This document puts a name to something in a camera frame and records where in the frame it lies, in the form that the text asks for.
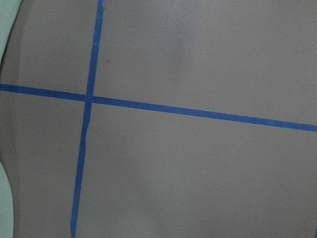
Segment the crossing blue tape line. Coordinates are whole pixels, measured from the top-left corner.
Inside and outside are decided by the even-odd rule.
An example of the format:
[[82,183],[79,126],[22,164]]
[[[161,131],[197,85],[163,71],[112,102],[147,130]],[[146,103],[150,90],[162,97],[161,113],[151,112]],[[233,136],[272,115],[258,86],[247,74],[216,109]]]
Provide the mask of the crossing blue tape line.
[[113,98],[107,98],[107,97],[86,96],[83,94],[40,89],[40,88],[33,88],[33,87],[25,87],[25,86],[17,86],[17,85],[11,85],[11,84],[1,84],[0,90],[5,92],[83,102],[84,104],[88,104],[89,107],[91,107],[92,104],[100,104],[100,105],[117,106],[117,107],[123,107],[123,108],[169,113],[169,114],[186,115],[186,116],[192,116],[192,117],[273,126],[273,127],[279,127],[279,128],[303,130],[303,131],[310,131],[310,132],[317,131],[317,126],[313,124],[240,116],[240,115],[234,115],[234,114],[225,114],[225,113],[219,113],[219,112],[196,110],[196,109],[189,109],[189,108],[182,108],[182,107],[173,107],[173,106],[143,103],[143,102],[136,102],[136,101],[129,101],[129,100],[121,100],[121,99],[113,99]]

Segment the olive green long-sleeve shirt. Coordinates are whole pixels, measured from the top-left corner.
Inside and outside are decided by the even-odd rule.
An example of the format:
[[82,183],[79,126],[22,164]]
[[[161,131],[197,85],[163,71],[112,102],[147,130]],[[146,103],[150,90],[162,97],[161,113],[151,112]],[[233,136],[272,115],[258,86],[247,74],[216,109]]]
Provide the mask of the olive green long-sleeve shirt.
[[[3,57],[9,35],[21,1],[0,1],[0,57]],[[12,238],[14,233],[14,207],[11,186],[3,165],[0,166],[0,237]]]

